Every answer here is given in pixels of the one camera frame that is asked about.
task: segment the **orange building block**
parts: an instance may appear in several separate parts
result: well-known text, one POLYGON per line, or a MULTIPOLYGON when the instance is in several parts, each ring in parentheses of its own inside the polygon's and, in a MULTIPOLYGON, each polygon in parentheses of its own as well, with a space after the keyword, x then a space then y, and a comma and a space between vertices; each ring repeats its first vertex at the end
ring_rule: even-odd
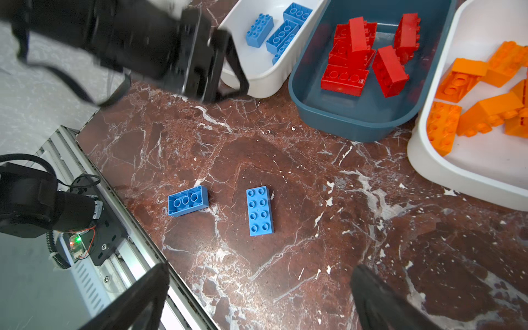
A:
POLYGON ((505 41, 488 61, 488 73, 482 81, 495 87, 502 87, 517 74, 528 61, 528 47, 505 41))
POLYGON ((528 105, 526 104, 526 97, 528 94, 528 79, 521 80, 515 85, 510 92, 513 92, 524 104, 524 109, 519 110, 519 117, 528 117, 528 105))
POLYGON ((433 148, 444 157, 451 152, 455 141, 462 107, 433 102, 427 118, 427 136, 433 148))
POLYGON ((523 107, 513 92, 479 101, 460 117, 457 134, 471 137, 477 132, 488 133, 504 124, 504 119, 516 117, 523 107))
POLYGON ((488 63, 456 59, 442 77, 436 98, 458 103, 486 75, 488 63))
POLYGON ((505 122, 504 133, 507 135, 528 138, 528 118, 513 117, 505 120, 505 122))

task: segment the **storage container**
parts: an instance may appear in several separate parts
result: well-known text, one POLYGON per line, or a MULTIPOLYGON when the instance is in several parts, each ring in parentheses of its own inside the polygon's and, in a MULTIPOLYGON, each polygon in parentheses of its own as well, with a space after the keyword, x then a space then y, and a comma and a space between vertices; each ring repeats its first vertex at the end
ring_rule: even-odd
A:
MULTIPOLYGON (((527 0, 468 0, 457 10, 423 111, 407 146, 409 161, 423 177, 455 191, 507 208, 528 211, 528 139, 504 134, 457 136, 442 158, 427 138, 427 117, 442 74, 456 58, 487 61, 503 41, 528 45, 527 0)), ((497 88, 479 82, 458 103, 463 112, 476 102, 509 92, 526 78, 526 68, 497 88)))
POLYGON ((456 0, 329 0, 289 80, 289 92, 308 125, 350 140, 373 142, 410 120, 422 108, 456 9, 456 0), (404 13, 421 18, 420 48, 405 71, 404 90, 385 98, 372 68, 360 97, 322 90, 337 24, 362 16, 378 23, 374 49, 393 44, 404 13))
MULTIPOLYGON (((219 26, 220 29, 230 31, 233 36, 240 64, 249 81, 249 96, 266 98, 280 89, 297 62, 327 0, 295 1, 301 6, 310 8, 312 12, 277 63, 273 64, 272 59, 275 54, 266 50, 266 42, 259 48, 248 46, 246 33, 259 14, 269 14, 273 16, 274 27, 266 36, 265 40, 267 40, 284 22, 282 13, 292 2, 292 0, 239 0, 219 26)), ((240 86, 233 70, 227 63, 224 64, 220 78, 230 87, 239 88, 240 86)))

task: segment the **upside-down blue block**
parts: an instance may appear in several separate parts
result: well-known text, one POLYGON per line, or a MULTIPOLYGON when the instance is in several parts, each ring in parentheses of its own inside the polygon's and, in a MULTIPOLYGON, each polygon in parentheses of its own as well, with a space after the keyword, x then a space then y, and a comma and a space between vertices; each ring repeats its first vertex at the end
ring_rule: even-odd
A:
POLYGON ((275 56, 273 56, 273 58, 271 59, 271 63, 273 63, 273 65, 275 65, 275 63, 277 63, 277 61, 280 59, 280 57, 282 56, 282 53, 284 53, 284 51, 286 50, 286 48, 288 48, 288 45, 291 44, 291 41, 293 40, 295 34, 294 33, 290 33, 290 36, 288 37, 288 40, 286 40, 284 42, 284 44, 282 45, 281 48, 279 48, 279 51, 277 52, 277 54, 275 54, 275 56))
POLYGON ((249 31, 246 33, 246 42, 251 47, 260 47, 268 33, 273 28, 273 17, 260 14, 249 31))
POLYGON ((288 20, 284 21, 266 41, 266 49, 272 54, 277 54, 289 36, 292 34, 295 35, 297 31, 299 31, 299 24, 288 20))
POLYGON ((168 197, 168 215, 180 216, 209 206, 207 188, 198 186, 170 195, 168 197))
POLYGON ((299 27, 301 27, 311 13, 312 10, 310 8, 306 8, 296 4, 295 2, 292 2, 291 5, 282 13, 282 16, 284 17, 284 20, 293 21, 299 24, 299 27))
POLYGON ((246 198, 248 199, 249 235, 272 234, 274 230, 268 188, 262 186, 248 189, 246 198))

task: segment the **white plastic bin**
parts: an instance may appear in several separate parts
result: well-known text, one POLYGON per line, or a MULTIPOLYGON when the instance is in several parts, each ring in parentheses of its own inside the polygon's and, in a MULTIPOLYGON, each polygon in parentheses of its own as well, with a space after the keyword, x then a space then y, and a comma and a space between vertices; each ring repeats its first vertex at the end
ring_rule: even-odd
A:
MULTIPOLYGON (((528 0, 468 0, 458 9, 423 111, 407 146, 409 161, 428 180, 507 208, 528 211, 528 139, 504 134, 504 126, 474 137, 457 136, 442 158, 427 137, 427 117, 441 76, 456 58, 487 61, 504 41, 528 45, 528 0)), ((458 103, 509 92, 526 79, 526 68, 502 88, 479 82, 458 103)))
MULTIPOLYGON (((248 95, 266 98, 275 94, 291 73, 299 59, 310 33, 328 0, 239 0, 225 17, 219 28, 231 32, 242 69, 249 81, 248 95), (292 2, 310 8, 312 13, 300 27, 293 41, 273 65, 273 54, 266 50, 266 40, 284 22, 282 13, 292 2), (266 36, 260 48, 248 46, 246 33, 259 14, 273 16, 273 29, 266 36)), ((227 63, 224 64, 221 79, 228 86, 239 88, 238 79, 227 63)))

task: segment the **bin containing red blocks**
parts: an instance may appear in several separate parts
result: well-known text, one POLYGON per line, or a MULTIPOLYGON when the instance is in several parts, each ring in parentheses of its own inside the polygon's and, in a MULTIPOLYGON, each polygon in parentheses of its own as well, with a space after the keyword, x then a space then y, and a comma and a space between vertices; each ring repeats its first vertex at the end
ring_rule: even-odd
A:
POLYGON ((373 142, 413 118, 431 86, 456 4, 329 0, 289 79, 301 119, 373 142))

